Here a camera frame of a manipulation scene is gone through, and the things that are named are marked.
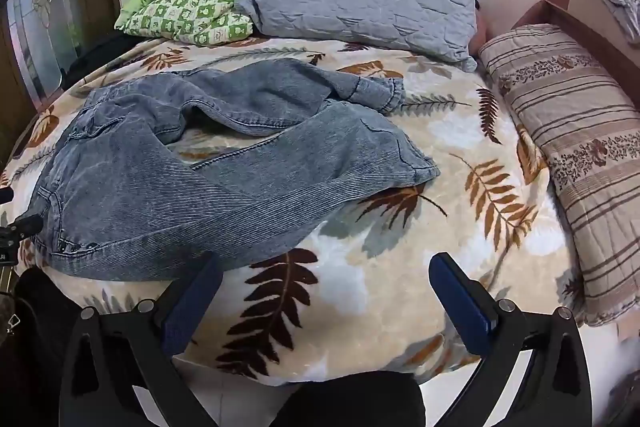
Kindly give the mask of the blue denim jeans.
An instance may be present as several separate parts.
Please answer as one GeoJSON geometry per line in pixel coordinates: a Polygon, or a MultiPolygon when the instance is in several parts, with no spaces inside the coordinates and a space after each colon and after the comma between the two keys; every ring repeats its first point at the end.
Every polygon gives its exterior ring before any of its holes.
{"type": "Polygon", "coordinates": [[[439,171],[390,113],[399,78],[292,58],[92,91],[40,173],[35,245],[72,277],[169,281],[286,253],[348,202],[439,171]]]}

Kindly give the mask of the etched glass wooden door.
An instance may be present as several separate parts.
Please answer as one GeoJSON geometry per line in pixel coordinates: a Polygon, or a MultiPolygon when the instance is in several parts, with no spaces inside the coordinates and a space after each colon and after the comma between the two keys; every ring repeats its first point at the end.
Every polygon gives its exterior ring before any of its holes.
{"type": "Polygon", "coordinates": [[[113,28],[120,0],[1,0],[1,156],[72,66],[113,28]]]}

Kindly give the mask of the silver leaf cushion ornament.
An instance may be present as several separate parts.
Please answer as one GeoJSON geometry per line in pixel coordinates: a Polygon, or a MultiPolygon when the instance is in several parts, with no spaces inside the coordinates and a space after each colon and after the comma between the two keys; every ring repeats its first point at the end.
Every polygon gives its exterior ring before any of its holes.
{"type": "Polygon", "coordinates": [[[631,46],[640,39],[639,0],[602,0],[631,46]]]}

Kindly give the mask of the striped floral beige pillow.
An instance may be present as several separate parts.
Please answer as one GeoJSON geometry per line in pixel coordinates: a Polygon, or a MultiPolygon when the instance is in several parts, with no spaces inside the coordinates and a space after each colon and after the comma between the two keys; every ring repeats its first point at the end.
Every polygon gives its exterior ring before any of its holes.
{"type": "Polygon", "coordinates": [[[592,326],[639,304],[639,113],[618,82],[551,24],[492,38],[480,61],[544,153],[578,257],[592,326]]]}

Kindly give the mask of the green white patterned quilt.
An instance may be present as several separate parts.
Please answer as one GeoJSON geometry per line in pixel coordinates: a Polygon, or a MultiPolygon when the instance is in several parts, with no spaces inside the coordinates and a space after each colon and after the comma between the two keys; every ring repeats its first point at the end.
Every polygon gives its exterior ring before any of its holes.
{"type": "Polygon", "coordinates": [[[135,37],[216,46],[253,33],[250,17],[236,12],[234,5],[235,0],[129,0],[115,28],[135,37]]]}

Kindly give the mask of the leaf pattern fleece blanket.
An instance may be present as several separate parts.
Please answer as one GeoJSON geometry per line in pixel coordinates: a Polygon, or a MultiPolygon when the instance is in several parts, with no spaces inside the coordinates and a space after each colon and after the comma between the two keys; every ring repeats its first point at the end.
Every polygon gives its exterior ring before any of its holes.
{"type": "Polygon", "coordinates": [[[393,121],[434,159],[432,185],[353,202],[281,259],[228,272],[183,361],[279,386],[391,369],[427,381],[473,362],[428,281],[446,251],[497,298],[526,311],[582,313],[572,240],[540,150],[476,74],[408,52],[339,41],[250,38],[216,48],[147,41],[57,98],[1,168],[28,205],[54,144],[88,94],[158,72],[230,70],[293,57],[404,80],[393,121]]]}

